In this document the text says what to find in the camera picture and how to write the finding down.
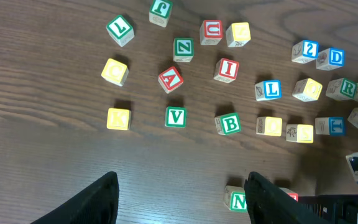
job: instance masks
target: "tabletop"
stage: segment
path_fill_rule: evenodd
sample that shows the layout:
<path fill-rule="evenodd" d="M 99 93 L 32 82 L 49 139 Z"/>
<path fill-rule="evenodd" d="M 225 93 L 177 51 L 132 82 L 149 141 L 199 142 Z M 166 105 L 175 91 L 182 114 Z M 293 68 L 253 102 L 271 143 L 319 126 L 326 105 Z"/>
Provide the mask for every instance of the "tabletop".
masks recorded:
<path fill-rule="evenodd" d="M 152 0 L 0 0 L 0 223 L 29 223 L 108 171 L 120 184 L 117 223 L 249 223 L 223 204 L 226 184 L 248 173 L 286 183 L 300 195 L 358 194 L 345 156 L 358 151 L 358 129 L 314 136 L 255 134 L 258 116 L 285 125 L 318 116 L 347 118 L 355 101 L 325 96 L 337 78 L 358 82 L 358 0 L 173 0 L 166 28 L 149 22 Z M 135 38 L 120 47 L 106 24 L 122 15 Z M 249 22 L 251 41 L 228 48 L 200 45 L 203 20 Z M 174 63 L 176 37 L 194 38 L 190 63 Z M 346 51 L 346 65 L 328 71 L 291 62 L 300 40 Z M 129 67 L 123 87 L 101 77 L 107 59 Z M 237 80 L 213 80 L 221 58 L 239 62 Z M 158 75 L 176 66 L 184 84 L 169 95 Z M 291 93 L 298 80 L 323 84 L 318 101 Z M 254 85 L 281 81 L 283 97 L 256 101 Z M 184 106 L 186 128 L 166 128 L 165 108 Z M 106 129 L 109 108 L 132 111 L 131 129 Z M 216 115 L 237 112 L 242 131 L 222 136 Z"/>

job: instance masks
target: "yellow block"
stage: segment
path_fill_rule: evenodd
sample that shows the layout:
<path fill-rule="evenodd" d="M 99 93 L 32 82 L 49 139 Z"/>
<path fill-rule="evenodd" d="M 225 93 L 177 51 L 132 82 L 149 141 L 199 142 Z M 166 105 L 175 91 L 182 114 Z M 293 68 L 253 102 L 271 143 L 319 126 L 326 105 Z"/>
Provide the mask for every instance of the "yellow block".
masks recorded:
<path fill-rule="evenodd" d="M 107 128 L 115 130 L 128 130 L 131 111 L 110 108 L 107 115 Z"/>
<path fill-rule="evenodd" d="M 265 121 L 265 135 L 281 136 L 283 126 L 283 119 L 266 117 Z"/>
<path fill-rule="evenodd" d="M 251 39 L 248 22 L 238 22 L 232 24 L 234 41 L 245 41 Z"/>
<path fill-rule="evenodd" d="M 313 125 L 299 124 L 296 131 L 298 135 L 298 142 L 313 143 Z"/>
<path fill-rule="evenodd" d="M 309 78 L 308 82 L 306 83 L 305 89 L 303 90 L 303 94 L 307 95 L 308 97 L 314 100 L 318 100 L 322 89 L 323 89 L 322 84 Z"/>
<path fill-rule="evenodd" d="M 120 83 L 126 70 L 127 65 L 110 58 L 104 66 L 102 77 L 110 82 Z"/>

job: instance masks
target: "dark wood grain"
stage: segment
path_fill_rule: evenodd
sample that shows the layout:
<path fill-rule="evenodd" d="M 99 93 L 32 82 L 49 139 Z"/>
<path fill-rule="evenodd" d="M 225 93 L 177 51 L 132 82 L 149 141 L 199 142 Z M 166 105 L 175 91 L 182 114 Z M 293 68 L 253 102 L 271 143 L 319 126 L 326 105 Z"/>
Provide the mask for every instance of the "dark wood grain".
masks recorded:
<path fill-rule="evenodd" d="M 224 186 L 250 171 L 283 180 L 300 195 L 358 194 L 344 156 L 358 151 L 358 129 L 346 137 L 315 136 L 314 144 L 255 134 L 258 116 L 313 124 L 358 106 L 325 97 L 291 96 L 311 77 L 326 88 L 335 78 L 358 82 L 358 1 L 175 1 L 167 28 L 149 22 L 151 0 L 0 0 L 0 223 L 29 223 L 107 171 L 118 173 L 117 223 L 249 223 L 229 212 Z M 135 38 L 120 48 L 105 25 L 122 14 Z M 250 22 L 252 40 L 229 49 L 201 46 L 204 19 Z M 173 64 L 174 37 L 192 37 L 195 57 L 178 65 L 185 83 L 167 95 L 157 75 Z M 347 64 L 331 72 L 290 60 L 301 39 L 345 49 Z M 229 85 L 212 79 L 221 57 L 240 63 Z M 106 82 L 108 58 L 129 66 L 123 87 Z M 282 82 L 281 100 L 256 102 L 253 86 Z M 183 104 L 185 129 L 164 127 L 165 108 Z M 130 131 L 106 129 L 108 108 L 132 110 Z M 216 113 L 239 113 L 242 132 L 220 136 Z"/>

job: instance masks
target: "blue block face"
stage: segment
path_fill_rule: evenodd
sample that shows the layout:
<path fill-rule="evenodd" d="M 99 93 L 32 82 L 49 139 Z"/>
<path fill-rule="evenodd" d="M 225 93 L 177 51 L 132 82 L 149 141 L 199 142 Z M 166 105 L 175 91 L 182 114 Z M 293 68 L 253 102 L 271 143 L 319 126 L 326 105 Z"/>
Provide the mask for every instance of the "blue block face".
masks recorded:
<path fill-rule="evenodd" d="M 344 66 L 345 65 L 345 51 L 341 49 L 329 49 L 329 64 Z"/>
<path fill-rule="evenodd" d="M 279 99 L 282 97 L 280 80 L 264 81 L 266 99 Z"/>
<path fill-rule="evenodd" d="M 303 41 L 303 56 L 309 58 L 318 58 L 318 43 L 311 40 Z"/>
<path fill-rule="evenodd" d="M 343 118 L 329 118 L 329 135 L 345 135 L 345 120 Z"/>

